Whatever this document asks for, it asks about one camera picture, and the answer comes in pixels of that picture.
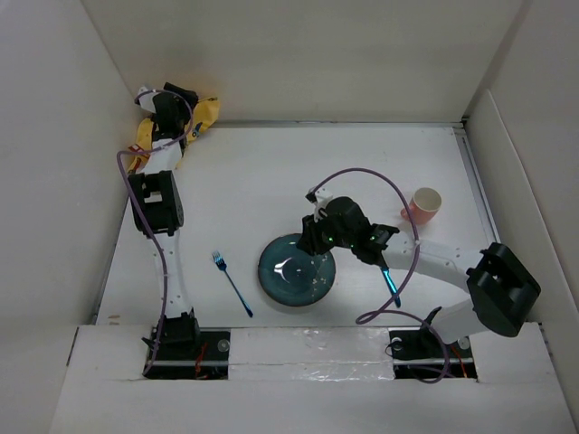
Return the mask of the yellow car print cloth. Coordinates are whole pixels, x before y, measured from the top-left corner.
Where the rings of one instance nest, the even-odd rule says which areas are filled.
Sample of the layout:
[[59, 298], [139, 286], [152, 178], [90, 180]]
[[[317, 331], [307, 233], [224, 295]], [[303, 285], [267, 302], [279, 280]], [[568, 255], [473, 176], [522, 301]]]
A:
[[[207, 129], [209, 129], [219, 117], [221, 102], [218, 98], [200, 99], [193, 109], [193, 120], [185, 127], [193, 125], [192, 130], [186, 136], [187, 149], [197, 138], [199, 138]], [[136, 141], [133, 146], [128, 148], [129, 151], [149, 151], [153, 148], [153, 134], [158, 131], [158, 126], [149, 116], [142, 120], [137, 129]], [[128, 166], [129, 173], [135, 173], [142, 169], [149, 159], [149, 155], [133, 156]]]

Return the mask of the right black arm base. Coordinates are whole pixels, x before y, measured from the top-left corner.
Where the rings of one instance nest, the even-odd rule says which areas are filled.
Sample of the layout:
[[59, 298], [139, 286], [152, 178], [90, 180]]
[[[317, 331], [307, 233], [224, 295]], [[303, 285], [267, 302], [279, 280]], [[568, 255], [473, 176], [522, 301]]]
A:
[[[394, 378], [414, 378], [422, 382], [435, 380], [444, 371], [445, 359], [440, 343], [425, 326], [394, 327], [384, 352], [394, 361]], [[478, 378], [468, 337], [445, 345], [448, 367], [444, 378]]]

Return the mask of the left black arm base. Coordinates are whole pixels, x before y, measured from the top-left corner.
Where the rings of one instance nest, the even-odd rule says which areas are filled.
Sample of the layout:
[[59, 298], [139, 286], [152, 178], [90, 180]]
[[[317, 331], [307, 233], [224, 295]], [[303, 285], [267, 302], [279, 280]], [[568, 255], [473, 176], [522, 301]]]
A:
[[178, 344], [160, 344], [157, 357], [153, 356], [153, 342], [147, 343], [148, 352], [144, 377], [150, 380], [227, 380], [231, 330], [205, 328], [193, 348]]

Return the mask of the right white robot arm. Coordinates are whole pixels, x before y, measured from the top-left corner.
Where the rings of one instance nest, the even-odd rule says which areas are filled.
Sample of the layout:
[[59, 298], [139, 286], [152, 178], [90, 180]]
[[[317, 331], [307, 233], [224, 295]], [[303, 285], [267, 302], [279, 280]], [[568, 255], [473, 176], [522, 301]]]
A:
[[440, 355], [451, 344], [482, 332], [515, 337], [526, 322], [541, 288], [506, 245], [462, 250], [433, 241], [415, 241], [398, 228], [371, 223], [351, 198], [308, 193], [315, 211], [302, 220], [300, 250], [323, 255], [339, 247], [363, 263], [413, 271], [462, 289], [469, 300], [436, 307], [425, 325], [398, 340], [406, 360]]

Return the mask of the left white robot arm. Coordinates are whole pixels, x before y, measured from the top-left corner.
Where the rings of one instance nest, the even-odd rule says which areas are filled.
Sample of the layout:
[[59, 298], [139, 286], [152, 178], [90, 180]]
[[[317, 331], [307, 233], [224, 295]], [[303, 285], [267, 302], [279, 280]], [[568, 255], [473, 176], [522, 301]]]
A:
[[129, 199], [137, 229], [154, 246], [162, 303], [157, 327], [144, 340], [151, 363], [191, 359], [202, 345], [180, 260], [179, 230], [185, 215], [174, 178], [193, 129], [197, 102], [194, 91], [170, 82], [161, 90], [143, 87], [136, 97], [136, 104], [151, 114], [140, 135], [150, 143], [129, 149], [135, 157], [128, 170]]

